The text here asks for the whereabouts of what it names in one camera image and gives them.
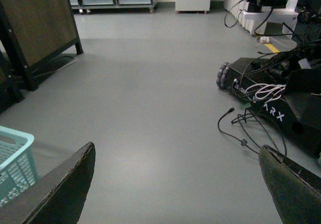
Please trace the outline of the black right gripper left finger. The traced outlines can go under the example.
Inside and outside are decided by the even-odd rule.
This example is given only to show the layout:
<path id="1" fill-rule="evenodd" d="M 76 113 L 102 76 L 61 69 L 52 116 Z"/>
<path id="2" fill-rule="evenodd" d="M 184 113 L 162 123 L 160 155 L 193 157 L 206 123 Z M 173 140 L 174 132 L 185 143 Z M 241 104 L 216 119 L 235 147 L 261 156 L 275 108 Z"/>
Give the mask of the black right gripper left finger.
<path id="1" fill-rule="evenodd" d="M 77 223 L 92 182 L 95 145 L 85 144 L 1 207 L 1 223 Z"/>

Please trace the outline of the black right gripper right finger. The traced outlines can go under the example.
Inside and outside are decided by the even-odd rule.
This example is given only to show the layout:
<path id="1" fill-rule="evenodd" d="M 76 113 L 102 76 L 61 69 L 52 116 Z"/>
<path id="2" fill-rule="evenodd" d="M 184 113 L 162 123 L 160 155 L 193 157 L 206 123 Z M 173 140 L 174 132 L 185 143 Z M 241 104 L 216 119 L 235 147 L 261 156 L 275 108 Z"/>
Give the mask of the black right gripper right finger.
<path id="1" fill-rule="evenodd" d="M 320 223 L 320 177 L 268 145 L 258 160 L 281 221 Z"/>

